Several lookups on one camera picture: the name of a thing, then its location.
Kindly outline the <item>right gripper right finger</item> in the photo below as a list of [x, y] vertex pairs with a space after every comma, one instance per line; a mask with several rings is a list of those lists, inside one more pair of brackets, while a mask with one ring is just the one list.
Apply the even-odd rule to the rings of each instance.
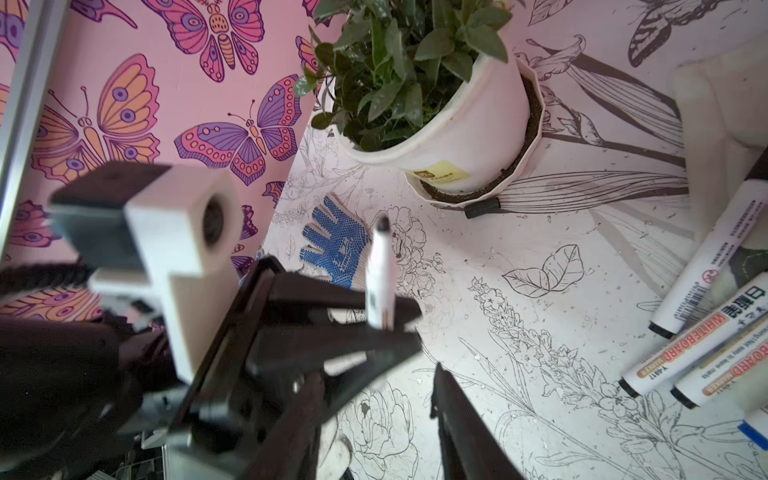
[[438, 421], [444, 479], [524, 479], [440, 363], [434, 372], [430, 418]]

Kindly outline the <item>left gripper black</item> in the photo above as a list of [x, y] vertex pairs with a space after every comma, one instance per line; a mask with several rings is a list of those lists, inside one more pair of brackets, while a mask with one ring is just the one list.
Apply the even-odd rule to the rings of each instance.
[[[262, 331], [274, 324], [269, 300], [307, 308], [361, 310], [364, 291], [299, 273], [274, 257], [255, 262], [188, 386], [147, 393], [127, 429], [165, 427], [168, 479], [236, 479], [298, 391], [317, 374], [328, 418], [380, 377], [422, 351], [406, 331]], [[422, 316], [397, 296], [394, 324]]]

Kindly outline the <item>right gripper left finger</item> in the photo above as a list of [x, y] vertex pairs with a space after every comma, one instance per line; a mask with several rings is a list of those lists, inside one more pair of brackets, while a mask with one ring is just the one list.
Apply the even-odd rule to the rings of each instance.
[[309, 374], [240, 479], [315, 479], [319, 437], [327, 419], [325, 382]]

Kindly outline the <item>black pen cap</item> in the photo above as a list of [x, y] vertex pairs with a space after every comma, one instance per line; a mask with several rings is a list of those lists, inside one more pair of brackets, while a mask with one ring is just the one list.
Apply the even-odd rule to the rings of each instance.
[[497, 197], [487, 198], [472, 203], [464, 208], [464, 214], [467, 219], [474, 219], [487, 214], [495, 214], [500, 211], [501, 203]]

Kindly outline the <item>white whiteboard marker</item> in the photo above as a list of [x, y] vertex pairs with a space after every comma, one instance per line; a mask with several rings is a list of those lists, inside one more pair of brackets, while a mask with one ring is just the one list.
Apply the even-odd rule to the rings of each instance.
[[649, 329], [666, 339], [692, 320], [723, 268], [767, 206], [767, 154], [757, 159], [714, 227], [653, 314]]

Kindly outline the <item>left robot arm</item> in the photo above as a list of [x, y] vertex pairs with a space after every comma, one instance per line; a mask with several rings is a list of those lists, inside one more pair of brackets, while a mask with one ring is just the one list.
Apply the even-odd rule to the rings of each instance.
[[259, 260], [232, 301], [208, 314], [214, 333], [189, 380], [168, 329], [1, 319], [1, 475], [77, 472], [168, 433], [183, 478], [312, 479], [322, 425], [368, 385], [417, 354], [419, 304], [397, 297], [394, 323], [341, 324], [333, 309], [365, 296]]

